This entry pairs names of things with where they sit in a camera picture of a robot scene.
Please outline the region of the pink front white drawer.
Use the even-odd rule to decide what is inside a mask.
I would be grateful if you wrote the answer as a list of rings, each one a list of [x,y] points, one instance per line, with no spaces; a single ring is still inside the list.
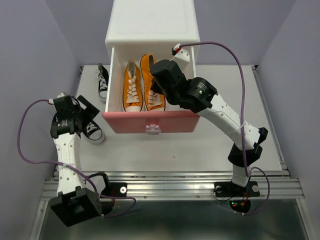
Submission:
[[[195,130],[200,119],[198,115],[169,104],[163,95],[150,89],[152,76],[149,68],[163,59],[171,59],[171,55],[154,47],[112,47],[108,92],[102,116],[115,133],[146,133],[146,125],[159,125],[161,133],[191,133]],[[143,107],[138,112],[123,109],[124,74],[129,60],[134,60],[140,70]]]

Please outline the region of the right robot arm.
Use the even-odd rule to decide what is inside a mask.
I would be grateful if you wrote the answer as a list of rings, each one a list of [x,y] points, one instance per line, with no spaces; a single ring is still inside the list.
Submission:
[[[235,195],[246,192],[250,165],[260,158],[263,150],[261,143],[266,140],[268,130],[242,121],[209,81],[202,77],[187,79],[173,60],[164,59],[155,63],[150,68],[150,74],[154,92],[164,95],[169,104],[207,119],[233,141],[228,155],[233,167],[230,189]]]

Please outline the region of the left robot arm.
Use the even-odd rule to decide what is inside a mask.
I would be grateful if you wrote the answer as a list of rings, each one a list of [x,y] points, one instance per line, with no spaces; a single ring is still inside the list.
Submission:
[[[82,95],[75,98],[61,92],[53,105],[56,113],[50,135],[57,151],[57,196],[49,201],[52,211],[70,227],[102,214],[100,197],[111,193],[111,184],[98,180],[93,189],[86,187],[91,180],[81,170],[81,133],[100,112]]]

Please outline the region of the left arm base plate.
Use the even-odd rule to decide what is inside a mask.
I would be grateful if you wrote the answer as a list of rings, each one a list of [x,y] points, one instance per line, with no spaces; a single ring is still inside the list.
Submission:
[[[103,199],[124,199],[127,197],[128,185],[125,182],[111,182],[100,193]]]

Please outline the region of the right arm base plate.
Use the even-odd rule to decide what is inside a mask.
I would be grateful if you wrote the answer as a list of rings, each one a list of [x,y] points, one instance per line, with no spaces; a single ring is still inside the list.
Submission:
[[[249,181],[245,187],[236,185],[231,181],[218,181],[214,183],[215,196],[218,198],[259,197],[260,189],[256,181]]]

